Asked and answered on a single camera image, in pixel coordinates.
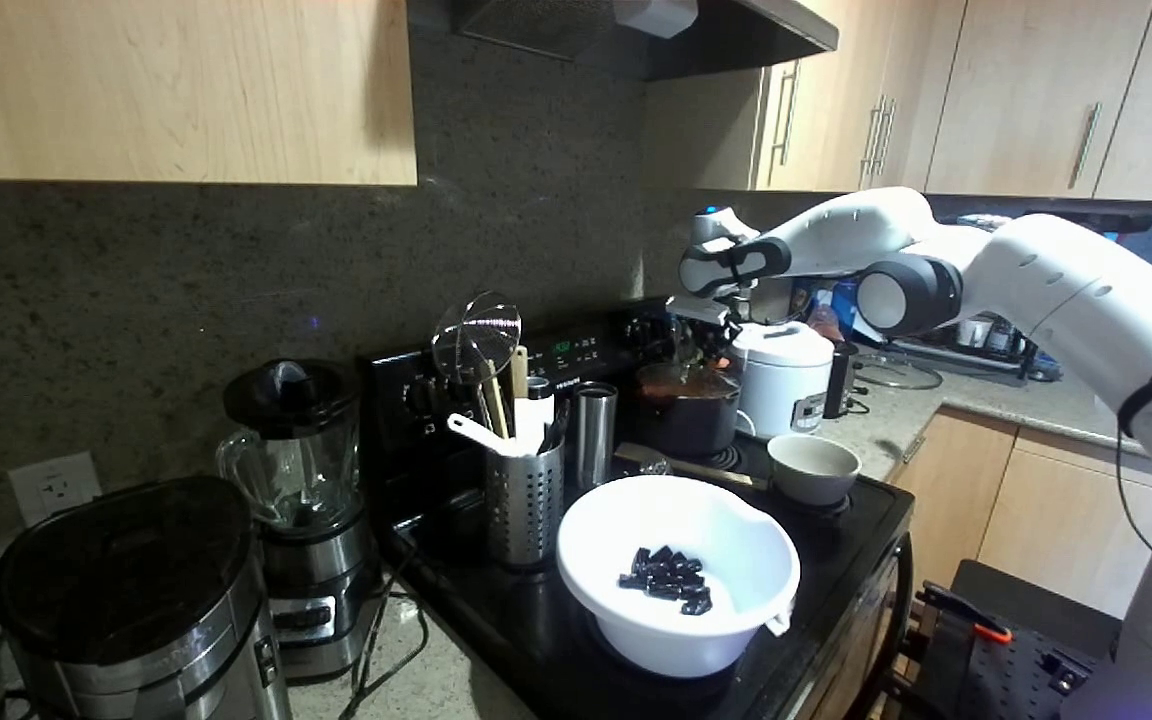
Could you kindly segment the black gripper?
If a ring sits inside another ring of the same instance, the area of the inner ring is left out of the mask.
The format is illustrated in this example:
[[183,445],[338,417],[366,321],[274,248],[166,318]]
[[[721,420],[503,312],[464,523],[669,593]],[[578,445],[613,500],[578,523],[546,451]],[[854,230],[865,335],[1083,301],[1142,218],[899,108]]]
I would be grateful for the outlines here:
[[669,321],[678,357],[725,357],[741,335],[741,318],[717,301],[671,296]]

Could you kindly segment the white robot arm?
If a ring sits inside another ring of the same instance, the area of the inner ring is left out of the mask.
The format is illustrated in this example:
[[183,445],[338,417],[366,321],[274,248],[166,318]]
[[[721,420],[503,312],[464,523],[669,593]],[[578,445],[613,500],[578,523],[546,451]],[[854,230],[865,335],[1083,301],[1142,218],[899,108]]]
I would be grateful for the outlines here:
[[[759,280],[854,275],[854,312],[883,342],[998,318],[1114,411],[1152,455],[1152,264],[1053,212],[940,226],[915,188],[865,188],[753,230],[694,218],[678,258],[691,296],[737,301]],[[1111,665],[1070,699],[1074,720],[1152,720],[1152,560]]]

